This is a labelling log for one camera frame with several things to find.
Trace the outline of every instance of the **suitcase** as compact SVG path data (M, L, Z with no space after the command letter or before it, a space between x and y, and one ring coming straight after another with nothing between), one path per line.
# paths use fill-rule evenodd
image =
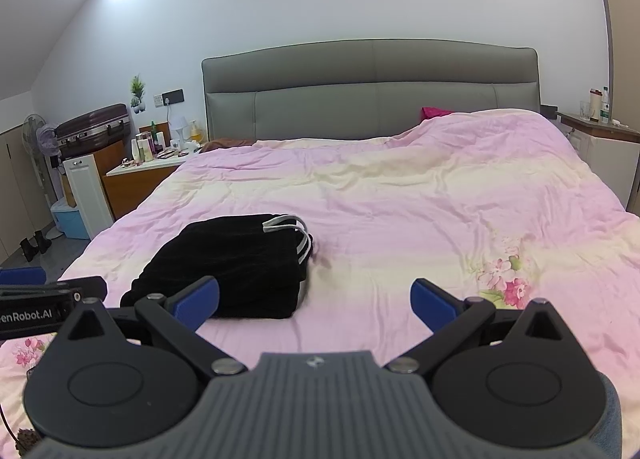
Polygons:
M64 160L84 156L123 140L131 132L125 104L86 113L57 126L58 147Z

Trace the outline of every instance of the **brown pillow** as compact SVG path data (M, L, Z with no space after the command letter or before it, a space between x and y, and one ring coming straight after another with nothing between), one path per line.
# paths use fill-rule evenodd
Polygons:
M232 140L231 138L218 138L212 142L207 142L200 152L210 152L216 149L230 149L232 147L249 147L255 143L255 140Z

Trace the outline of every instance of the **lamp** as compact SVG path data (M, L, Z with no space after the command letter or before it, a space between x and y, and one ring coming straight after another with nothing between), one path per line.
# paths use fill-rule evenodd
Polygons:
M177 116L176 118L172 118L169 122L169 129L178 134L178 138L180 139L180 149L184 147L184 128L188 126L189 124L184 116Z

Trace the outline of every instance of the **black boot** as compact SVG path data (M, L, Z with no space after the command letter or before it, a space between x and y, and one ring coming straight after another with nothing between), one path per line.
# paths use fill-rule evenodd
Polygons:
M33 261L33 258L38 254L38 249L31 246L31 243L28 239L23 239L20 241L20 248L22 248L24 258L27 259L27 262Z
M38 230L34 234L36 236L36 243L38 244L38 249L41 253L47 253L49 246L51 245L51 241L47 239L44 235L42 235L42 231Z

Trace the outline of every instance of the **cable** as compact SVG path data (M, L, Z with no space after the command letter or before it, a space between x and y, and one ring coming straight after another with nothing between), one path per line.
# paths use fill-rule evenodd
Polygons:
M6 427L6 431L9 433L9 435L14 439L14 441L17 444L20 444L20 441L18 441L18 438L11 431L11 428L9 428L9 424L7 423L6 418L4 416L4 412L2 411L2 405L0 405L0 416L2 417L2 422L4 423L4 426Z

